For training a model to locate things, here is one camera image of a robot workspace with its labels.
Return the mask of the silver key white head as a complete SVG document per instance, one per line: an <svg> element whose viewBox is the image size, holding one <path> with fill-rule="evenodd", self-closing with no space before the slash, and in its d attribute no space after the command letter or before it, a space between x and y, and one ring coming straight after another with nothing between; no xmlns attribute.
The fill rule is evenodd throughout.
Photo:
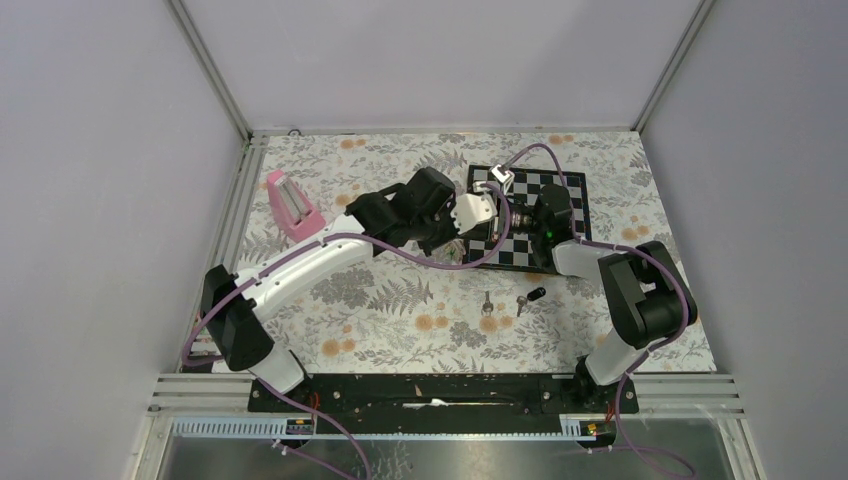
<svg viewBox="0 0 848 480"><path fill-rule="evenodd" d="M494 304L491 302L490 292L486 291L484 293L484 302L481 307L481 315L486 317L490 316L494 311Z"/></svg>

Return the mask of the black white chessboard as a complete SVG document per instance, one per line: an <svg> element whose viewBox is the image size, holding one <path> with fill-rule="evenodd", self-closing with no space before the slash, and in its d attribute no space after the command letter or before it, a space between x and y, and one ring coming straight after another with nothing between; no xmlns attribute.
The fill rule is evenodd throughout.
<svg viewBox="0 0 848 480"><path fill-rule="evenodd" d="M533 218L535 205L542 190L547 185L562 185L562 181L555 170L543 170L533 168L513 168L514 183L507 195L512 212L512 223L509 235L498 253L492 256L479 268L493 270L507 270L525 273L546 273L536 262L534 246L544 243L533 239L545 237L556 239L555 232L548 232L537 225ZM588 182L583 172L565 171L566 189L574 214L575 230L581 237L592 239L591 215L588 198ZM471 165L467 171L467 186L483 181L494 181L489 167L483 165ZM501 227L478 225L471 232L471 238L463 240L464 257L463 263L470 263L488 255L493 250L497 240L492 240L492 233L499 233Z"/></svg>

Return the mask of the pink box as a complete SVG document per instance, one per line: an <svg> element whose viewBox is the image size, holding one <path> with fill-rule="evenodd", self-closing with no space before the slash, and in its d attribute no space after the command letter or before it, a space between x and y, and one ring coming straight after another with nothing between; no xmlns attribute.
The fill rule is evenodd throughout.
<svg viewBox="0 0 848 480"><path fill-rule="evenodd" d="M326 226L324 216L291 176L274 170L266 180L275 224L291 241L302 242Z"/></svg>

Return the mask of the key with black fob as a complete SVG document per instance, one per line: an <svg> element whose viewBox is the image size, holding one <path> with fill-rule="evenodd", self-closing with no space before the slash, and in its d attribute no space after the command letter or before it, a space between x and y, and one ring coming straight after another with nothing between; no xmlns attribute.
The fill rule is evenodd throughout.
<svg viewBox="0 0 848 480"><path fill-rule="evenodd" d="M545 295L546 289L544 287L537 287L528 292L526 295L519 295L516 299L516 316L520 317L529 303L535 302L536 300L541 299Z"/></svg>

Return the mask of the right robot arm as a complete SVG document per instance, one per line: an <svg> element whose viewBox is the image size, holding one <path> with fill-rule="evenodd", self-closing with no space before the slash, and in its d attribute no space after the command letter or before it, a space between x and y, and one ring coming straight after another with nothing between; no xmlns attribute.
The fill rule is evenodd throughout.
<svg viewBox="0 0 848 480"><path fill-rule="evenodd" d="M510 232L527 235L539 268L586 280L605 295L611 330L579 359L565 389L583 410L601 410L612 400L613 388L697 319L697 304L665 244L630 247L589 240L577 230L566 188L546 185L532 206L497 200L488 210L496 240Z"/></svg>

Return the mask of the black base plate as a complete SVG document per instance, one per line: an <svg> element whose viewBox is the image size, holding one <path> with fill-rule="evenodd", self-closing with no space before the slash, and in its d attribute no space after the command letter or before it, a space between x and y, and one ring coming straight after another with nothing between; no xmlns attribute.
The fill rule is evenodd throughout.
<svg viewBox="0 0 848 480"><path fill-rule="evenodd" d="M282 396L253 381L248 410L308 417L324 413L349 432L368 433L386 433L395 425L425 433L541 432L559 415L605 427L617 414L640 410L631 381L586 407L566 394L572 380L539 373L314 374Z"/></svg>

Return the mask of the floral table mat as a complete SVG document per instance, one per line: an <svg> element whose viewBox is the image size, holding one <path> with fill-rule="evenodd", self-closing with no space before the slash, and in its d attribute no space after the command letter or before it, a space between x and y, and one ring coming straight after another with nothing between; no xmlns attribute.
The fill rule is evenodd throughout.
<svg viewBox="0 0 848 480"><path fill-rule="evenodd" d="M289 174L327 219L359 196L430 166L464 189L468 167L583 172L592 236L675 249L640 137L633 132L273 137L260 173ZM516 316L516 299L546 295ZM494 311L481 315L484 293ZM569 372L611 327L599 287L539 273L441 271L383 254L288 301L271 336L315 373Z"/></svg>

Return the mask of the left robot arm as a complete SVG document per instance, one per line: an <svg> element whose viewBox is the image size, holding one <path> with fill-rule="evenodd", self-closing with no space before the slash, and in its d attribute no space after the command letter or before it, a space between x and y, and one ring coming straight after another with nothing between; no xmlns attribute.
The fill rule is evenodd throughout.
<svg viewBox="0 0 848 480"><path fill-rule="evenodd" d="M263 326L289 300L338 271L373 259L389 247L417 242L426 254L474 225L473 209L485 199L459 195L437 170L418 170L406 183L366 193L306 240L239 273L225 266L204 278L200 304L206 328L227 367L248 371L272 388L288 411L309 401L310 385L294 354Z"/></svg>

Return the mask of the keyring with coloured keys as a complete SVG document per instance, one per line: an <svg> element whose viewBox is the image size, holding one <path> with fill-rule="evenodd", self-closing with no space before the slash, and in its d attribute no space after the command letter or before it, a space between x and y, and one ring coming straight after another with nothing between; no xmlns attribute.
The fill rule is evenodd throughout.
<svg viewBox="0 0 848 480"><path fill-rule="evenodd" d="M449 242L441 250L442 258L449 264L461 264L465 255L462 242Z"/></svg>

